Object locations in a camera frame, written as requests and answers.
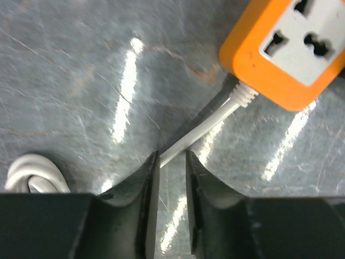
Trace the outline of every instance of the gray tabletop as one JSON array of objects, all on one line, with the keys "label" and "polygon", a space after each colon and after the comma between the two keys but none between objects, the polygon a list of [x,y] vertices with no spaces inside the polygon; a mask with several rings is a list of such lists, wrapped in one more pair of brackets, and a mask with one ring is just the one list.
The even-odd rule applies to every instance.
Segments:
[{"label": "gray tabletop", "polygon": [[[136,170],[224,87],[218,50],[247,3],[1,0],[0,189],[27,152],[73,192]],[[343,195],[344,85],[299,113],[259,96],[191,149],[245,195]],[[156,258],[191,258],[184,171],[184,154],[161,169]]]}]

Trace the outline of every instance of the socket hole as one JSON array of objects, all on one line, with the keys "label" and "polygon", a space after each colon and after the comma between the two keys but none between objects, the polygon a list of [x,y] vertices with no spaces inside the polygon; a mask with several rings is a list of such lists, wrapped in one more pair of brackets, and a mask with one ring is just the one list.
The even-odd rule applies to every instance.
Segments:
[{"label": "socket hole", "polygon": [[304,38],[304,44],[314,47],[314,55],[328,58],[332,53],[331,44],[328,40],[318,40],[315,33],[308,33]]},{"label": "socket hole", "polygon": [[300,12],[303,16],[307,17],[310,13],[313,2],[314,0],[301,0],[296,3],[293,10]]},{"label": "socket hole", "polygon": [[264,49],[264,52],[269,55],[273,56],[274,53],[284,46],[288,42],[288,39],[281,33],[280,30],[276,31],[273,34],[272,40]]}]

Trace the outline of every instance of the coiled white cable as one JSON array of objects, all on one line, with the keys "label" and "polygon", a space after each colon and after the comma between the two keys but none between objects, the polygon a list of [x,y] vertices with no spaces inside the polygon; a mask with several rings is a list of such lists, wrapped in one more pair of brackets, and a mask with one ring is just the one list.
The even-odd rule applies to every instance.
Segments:
[{"label": "coiled white cable", "polygon": [[161,154],[161,168],[165,166],[170,160],[176,157],[180,152],[184,151],[195,141],[209,132],[218,123],[225,120],[232,114],[238,107],[247,107],[249,103],[258,95],[250,86],[244,82],[239,82],[234,90],[230,93],[230,100],[227,101],[222,107],[216,110],[209,116],[203,123],[192,129],[189,133],[183,136],[178,142],[168,148]]},{"label": "coiled white cable", "polygon": [[63,175],[48,158],[27,154],[17,158],[10,166],[5,189],[15,193],[69,193]]}]

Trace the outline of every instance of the power outlet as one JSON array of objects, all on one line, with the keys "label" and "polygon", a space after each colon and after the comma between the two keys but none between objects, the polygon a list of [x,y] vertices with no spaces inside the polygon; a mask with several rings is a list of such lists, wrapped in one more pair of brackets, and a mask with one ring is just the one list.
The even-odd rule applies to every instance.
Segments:
[{"label": "power outlet", "polygon": [[259,53],[309,87],[344,50],[344,26],[344,0],[292,1]]}]

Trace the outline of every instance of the cable connector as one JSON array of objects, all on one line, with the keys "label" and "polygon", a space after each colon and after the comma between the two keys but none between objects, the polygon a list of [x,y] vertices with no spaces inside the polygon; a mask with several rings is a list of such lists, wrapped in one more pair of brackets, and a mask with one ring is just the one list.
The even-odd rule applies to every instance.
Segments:
[{"label": "cable connector", "polygon": [[230,93],[230,98],[245,108],[258,94],[259,93],[257,91],[248,86],[246,83],[239,81],[236,87]]}]

